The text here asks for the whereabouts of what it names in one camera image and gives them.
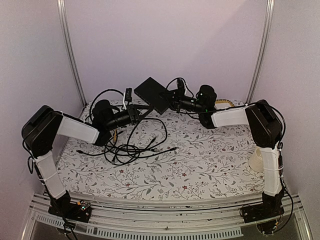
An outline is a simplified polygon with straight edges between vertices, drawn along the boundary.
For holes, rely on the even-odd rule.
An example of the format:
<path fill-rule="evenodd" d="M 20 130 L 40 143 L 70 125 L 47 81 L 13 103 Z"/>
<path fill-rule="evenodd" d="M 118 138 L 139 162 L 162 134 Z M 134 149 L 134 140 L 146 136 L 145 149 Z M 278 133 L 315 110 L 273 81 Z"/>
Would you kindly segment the black network switch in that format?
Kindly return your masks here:
<path fill-rule="evenodd" d="M 152 77 L 147 78 L 134 89 L 134 93 L 160 115 L 169 108 L 169 103 L 165 98 L 168 92 L 163 85 Z"/>

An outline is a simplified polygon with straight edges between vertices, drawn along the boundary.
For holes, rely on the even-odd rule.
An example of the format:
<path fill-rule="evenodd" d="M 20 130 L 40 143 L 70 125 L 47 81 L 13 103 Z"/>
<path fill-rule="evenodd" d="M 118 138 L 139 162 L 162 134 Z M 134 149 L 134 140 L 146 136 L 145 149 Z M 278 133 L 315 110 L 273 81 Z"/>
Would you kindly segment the black ethernet cable pulled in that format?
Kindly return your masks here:
<path fill-rule="evenodd" d="M 104 121 L 104 112 L 106 112 L 107 115 L 113 115 L 114 111 L 116 112 L 120 112 L 119 107 L 117 106 L 113 106 L 110 104 L 110 102 L 107 99 L 103 99 L 103 100 L 99 100 L 95 105 L 94 103 L 96 102 L 96 100 L 104 93 L 107 92 L 116 92 L 119 93 L 122 97 L 124 97 L 124 94 L 117 90 L 117 89 L 113 89 L 113 88 L 109 88 L 106 90 L 103 90 L 102 92 L 100 92 L 92 101 L 90 108 L 89 108 L 89 118 L 92 122 L 92 124 L 97 124 L 99 121 Z"/>

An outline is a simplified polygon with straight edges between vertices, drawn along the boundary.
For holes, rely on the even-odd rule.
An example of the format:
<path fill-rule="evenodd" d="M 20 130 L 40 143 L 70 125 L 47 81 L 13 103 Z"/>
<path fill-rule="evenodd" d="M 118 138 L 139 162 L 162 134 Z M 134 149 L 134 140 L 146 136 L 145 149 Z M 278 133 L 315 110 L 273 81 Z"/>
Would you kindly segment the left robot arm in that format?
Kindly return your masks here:
<path fill-rule="evenodd" d="M 65 137 L 102 147 L 111 140 L 113 130 L 135 125 L 152 111 L 151 106 L 140 104 L 130 104 L 119 110 L 108 100 L 100 100 L 90 110 L 92 119 L 88 123 L 43 105 L 22 127 L 22 145 L 30 154 L 39 180 L 55 203 L 55 209 L 63 217 L 70 217 L 75 210 L 53 157 L 56 139 Z"/>

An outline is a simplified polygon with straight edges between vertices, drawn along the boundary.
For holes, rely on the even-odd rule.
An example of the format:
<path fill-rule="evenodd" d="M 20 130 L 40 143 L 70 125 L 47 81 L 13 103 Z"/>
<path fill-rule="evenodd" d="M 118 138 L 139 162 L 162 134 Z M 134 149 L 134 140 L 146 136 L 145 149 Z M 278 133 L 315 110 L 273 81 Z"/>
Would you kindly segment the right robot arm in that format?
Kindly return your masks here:
<path fill-rule="evenodd" d="M 262 218 L 269 218 L 274 214 L 285 192 L 281 183 L 283 164 L 280 157 L 285 127 L 268 102 L 262 99 L 249 105 L 216 109 L 217 94 L 209 85 L 202 85 L 195 98 L 186 96 L 185 88 L 181 85 L 175 90 L 165 91 L 163 97 L 171 110 L 177 113 L 186 110 L 197 114 L 201 125 L 206 129 L 249 126 L 263 160 L 263 203 L 259 206 L 258 213 Z"/>

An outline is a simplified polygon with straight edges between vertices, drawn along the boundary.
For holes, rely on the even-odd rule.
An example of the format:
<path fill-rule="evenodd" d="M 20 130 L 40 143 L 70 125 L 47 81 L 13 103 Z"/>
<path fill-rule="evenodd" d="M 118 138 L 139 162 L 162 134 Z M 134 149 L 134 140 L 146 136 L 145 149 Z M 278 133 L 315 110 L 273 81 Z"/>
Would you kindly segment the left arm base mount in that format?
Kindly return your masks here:
<path fill-rule="evenodd" d="M 50 201 L 48 213 L 58 217 L 64 217 L 67 220 L 88 223 L 92 213 L 91 204 L 87 201 L 80 200 L 77 203 L 71 202 L 67 198 L 59 198 Z"/>

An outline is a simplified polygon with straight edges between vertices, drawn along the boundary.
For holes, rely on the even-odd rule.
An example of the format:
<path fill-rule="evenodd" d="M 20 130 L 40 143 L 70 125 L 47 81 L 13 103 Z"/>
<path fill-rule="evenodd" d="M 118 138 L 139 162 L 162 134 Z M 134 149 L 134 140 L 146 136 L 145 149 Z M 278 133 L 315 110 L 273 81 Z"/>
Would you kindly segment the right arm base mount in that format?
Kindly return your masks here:
<path fill-rule="evenodd" d="M 243 205 L 239 210 L 239 214 L 245 223 L 252 223 L 269 218 L 279 217 L 283 213 L 284 208 L 281 200 L 266 200 L 255 205 L 246 204 Z"/>

